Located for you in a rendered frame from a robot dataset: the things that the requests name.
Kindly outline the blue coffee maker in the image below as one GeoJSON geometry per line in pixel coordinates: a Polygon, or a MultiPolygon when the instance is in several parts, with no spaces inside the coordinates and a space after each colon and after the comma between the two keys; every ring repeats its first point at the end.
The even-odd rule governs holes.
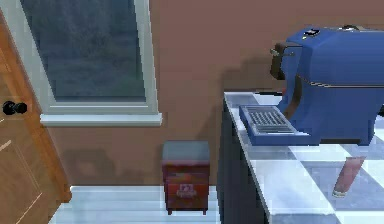
{"type": "Polygon", "coordinates": [[[308,27],[270,50],[277,105],[241,105],[254,146],[368,145],[384,105],[384,30],[308,27]]]}

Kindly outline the dark counter with white top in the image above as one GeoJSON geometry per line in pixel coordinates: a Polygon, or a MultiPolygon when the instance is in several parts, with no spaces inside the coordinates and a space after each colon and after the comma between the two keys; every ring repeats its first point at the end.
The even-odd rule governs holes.
{"type": "Polygon", "coordinates": [[[254,147],[239,106],[278,96],[226,92],[217,195],[222,224],[384,224],[384,118],[368,146],[254,147]],[[365,161],[344,197],[333,188],[347,157],[365,161]]]}

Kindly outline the brown wooden room door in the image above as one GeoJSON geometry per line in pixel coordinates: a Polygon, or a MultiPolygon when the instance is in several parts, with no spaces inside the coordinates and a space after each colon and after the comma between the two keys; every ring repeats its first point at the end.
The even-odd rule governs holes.
{"type": "Polygon", "coordinates": [[[71,200],[67,178],[0,11],[0,224],[48,224],[71,200]],[[5,115],[3,103],[24,102],[24,114],[5,115]]]}

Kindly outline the red bin with grey lid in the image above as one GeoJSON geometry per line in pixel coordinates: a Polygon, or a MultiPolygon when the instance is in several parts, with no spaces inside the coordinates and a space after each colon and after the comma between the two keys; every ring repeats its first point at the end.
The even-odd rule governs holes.
{"type": "Polygon", "coordinates": [[[207,141],[171,140],[163,144],[162,173],[166,210],[208,211],[210,149],[207,141]]]}

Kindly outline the white framed window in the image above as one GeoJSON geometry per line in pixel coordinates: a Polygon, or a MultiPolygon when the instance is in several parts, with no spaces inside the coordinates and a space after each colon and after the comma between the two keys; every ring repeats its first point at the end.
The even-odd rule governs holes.
{"type": "Polygon", "coordinates": [[[149,0],[0,0],[44,126],[158,126],[149,0]]]}

